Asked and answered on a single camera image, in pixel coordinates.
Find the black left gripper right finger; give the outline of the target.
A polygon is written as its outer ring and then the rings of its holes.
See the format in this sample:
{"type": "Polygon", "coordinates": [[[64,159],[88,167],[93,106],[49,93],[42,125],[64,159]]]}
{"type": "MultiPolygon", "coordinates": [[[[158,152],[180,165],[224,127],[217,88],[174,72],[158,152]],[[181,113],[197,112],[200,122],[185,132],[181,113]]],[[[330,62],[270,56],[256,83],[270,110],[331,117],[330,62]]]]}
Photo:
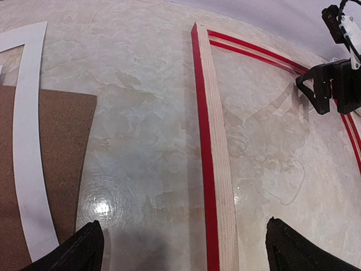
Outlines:
{"type": "Polygon", "coordinates": [[[266,251],[270,270],[358,270],[314,245],[279,218],[267,223],[266,251]]]}

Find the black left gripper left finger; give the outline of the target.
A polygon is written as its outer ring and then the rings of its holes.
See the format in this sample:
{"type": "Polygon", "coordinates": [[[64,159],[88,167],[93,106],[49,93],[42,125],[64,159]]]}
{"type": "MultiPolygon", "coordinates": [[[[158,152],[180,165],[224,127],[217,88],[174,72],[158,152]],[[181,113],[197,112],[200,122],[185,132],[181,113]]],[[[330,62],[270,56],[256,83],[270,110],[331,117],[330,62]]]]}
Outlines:
{"type": "Polygon", "coordinates": [[[99,221],[88,222],[63,244],[23,270],[101,270],[104,235],[99,221]]]}

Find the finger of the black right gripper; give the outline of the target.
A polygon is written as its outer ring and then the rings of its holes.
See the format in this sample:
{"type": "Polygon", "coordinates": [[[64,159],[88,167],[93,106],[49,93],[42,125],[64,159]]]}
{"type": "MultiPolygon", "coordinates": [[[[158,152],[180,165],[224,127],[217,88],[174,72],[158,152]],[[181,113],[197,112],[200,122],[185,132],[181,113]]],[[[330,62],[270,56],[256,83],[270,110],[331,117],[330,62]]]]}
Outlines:
{"type": "Polygon", "coordinates": [[[296,78],[296,86],[320,115],[330,111],[332,69],[331,63],[320,64],[296,78]]]}

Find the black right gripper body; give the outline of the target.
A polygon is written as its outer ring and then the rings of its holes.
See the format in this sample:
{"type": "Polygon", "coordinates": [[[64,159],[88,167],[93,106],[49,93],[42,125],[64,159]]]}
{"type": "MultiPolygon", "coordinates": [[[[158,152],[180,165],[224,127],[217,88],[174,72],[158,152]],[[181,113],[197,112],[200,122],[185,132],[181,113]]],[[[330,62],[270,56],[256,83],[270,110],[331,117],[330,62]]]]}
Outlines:
{"type": "Polygon", "coordinates": [[[337,111],[348,114],[360,107],[360,69],[354,70],[350,60],[339,60],[332,65],[332,97],[337,111]]]}

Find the white mat board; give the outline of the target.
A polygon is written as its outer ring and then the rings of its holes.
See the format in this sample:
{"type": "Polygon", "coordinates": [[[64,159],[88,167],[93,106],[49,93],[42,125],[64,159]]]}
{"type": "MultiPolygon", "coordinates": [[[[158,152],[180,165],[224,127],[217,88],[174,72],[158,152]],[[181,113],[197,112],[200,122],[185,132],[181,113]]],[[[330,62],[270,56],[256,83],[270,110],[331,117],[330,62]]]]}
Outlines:
{"type": "Polygon", "coordinates": [[[59,245],[39,136],[39,80],[46,29],[47,22],[43,21],[1,33],[1,51],[23,47],[15,90],[12,157],[21,224],[33,262],[59,245]]]}

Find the red wooden picture frame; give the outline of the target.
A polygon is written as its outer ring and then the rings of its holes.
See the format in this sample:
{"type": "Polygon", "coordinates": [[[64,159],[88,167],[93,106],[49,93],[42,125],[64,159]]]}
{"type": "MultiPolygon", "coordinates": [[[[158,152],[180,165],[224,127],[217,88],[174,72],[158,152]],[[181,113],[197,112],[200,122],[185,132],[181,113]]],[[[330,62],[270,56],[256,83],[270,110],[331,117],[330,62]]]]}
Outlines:
{"type": "Polygon", "coordinates": [[[268,270],[279,218],[360,266],[360,112],[319,115],[295,79],[322,59],[258,29],[194,23],[209,270],[268,270]]]}

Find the brown backing cardboard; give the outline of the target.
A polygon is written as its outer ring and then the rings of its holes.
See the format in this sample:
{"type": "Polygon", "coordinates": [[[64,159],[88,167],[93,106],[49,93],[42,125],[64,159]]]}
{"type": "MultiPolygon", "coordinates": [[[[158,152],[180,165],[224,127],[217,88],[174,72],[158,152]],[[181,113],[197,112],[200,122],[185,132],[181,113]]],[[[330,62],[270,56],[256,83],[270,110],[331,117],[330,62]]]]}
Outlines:
{"type": "MultiPolygon", "coordinates": [[[[97,97],[42,89],[39,127],[45,184],[60,243],[76,231],[78,196],[97,97]]],[[[12,163],[15,87],[1,86],[1,270],[31,263],[17,204],[12,163]]]]}

